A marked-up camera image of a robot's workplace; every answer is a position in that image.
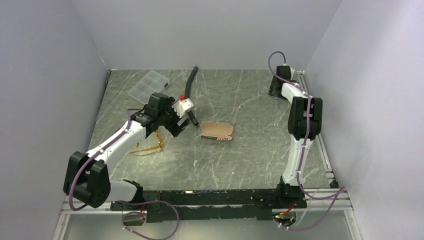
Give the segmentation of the orange transparent safety glasses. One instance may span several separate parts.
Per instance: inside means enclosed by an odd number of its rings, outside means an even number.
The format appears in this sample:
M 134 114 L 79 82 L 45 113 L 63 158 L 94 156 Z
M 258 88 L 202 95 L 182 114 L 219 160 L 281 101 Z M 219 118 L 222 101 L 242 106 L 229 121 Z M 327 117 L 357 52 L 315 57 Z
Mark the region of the orange transparent safety glasses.
M 131 151 L 131 152 L 129 152 L 129 154 L 134 155 L 134 156 L 143 156 L 142 153 L 146 153 L 145 154 L 145 156 L 146 156 L 146 155 L 148 155 L 147 152 L 152 153 L 152 154 L 160 152 L 163 148 L 164 142 L 163 142 L 163 140 L 160 136 L 160 132 L 158 130 L 155 131 L 155 135 L 156 135 L 156 138 L 157 138 L 157 145 L 156 146 Z

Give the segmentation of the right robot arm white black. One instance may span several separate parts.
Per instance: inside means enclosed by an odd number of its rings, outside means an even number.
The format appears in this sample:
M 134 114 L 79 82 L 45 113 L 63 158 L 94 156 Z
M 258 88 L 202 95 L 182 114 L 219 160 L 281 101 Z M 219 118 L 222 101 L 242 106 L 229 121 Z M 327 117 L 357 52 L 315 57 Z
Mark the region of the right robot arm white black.
M 301 186 L 308 152 L 322 130 L 323 100 L 306 93 L 294 79 L 294 74 L 295 70 L 288 65 L 277 66 L 268 90 L 270 96 L 290 103 L 287 121 L 289 157 L 275 193 L 275 202 L 282 208 L 303 194 Z

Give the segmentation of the printed glasses pouch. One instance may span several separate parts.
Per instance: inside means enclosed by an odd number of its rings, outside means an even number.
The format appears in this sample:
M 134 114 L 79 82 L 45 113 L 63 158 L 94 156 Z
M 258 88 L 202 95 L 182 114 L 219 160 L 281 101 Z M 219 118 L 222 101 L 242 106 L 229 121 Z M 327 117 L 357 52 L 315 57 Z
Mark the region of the printed glasses pouch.
M 217 141 L 231 141 L 234 132 L 233 125 L 229 123 L 202 121 L 200 123 L 200 136 Z

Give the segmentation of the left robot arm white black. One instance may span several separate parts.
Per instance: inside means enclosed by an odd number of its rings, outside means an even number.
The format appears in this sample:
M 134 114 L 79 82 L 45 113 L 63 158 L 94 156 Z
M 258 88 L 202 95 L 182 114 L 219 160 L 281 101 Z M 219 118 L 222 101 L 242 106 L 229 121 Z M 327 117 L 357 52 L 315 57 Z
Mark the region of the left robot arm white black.
M 111 180 L 110 174 L 135 144 L 160 127 L 177 137 L 189 124 L 188 113 L 194 108 L 189 98 L 175 99 L 158 92 L 142 108 L 128 108 L 126 122 L 112 136 L 87 152 L 70 156 L 63 184 L 70 209 L 98 208 L 105 202 L 139 209 L 145 202 L 143 187 L 131 180 Z

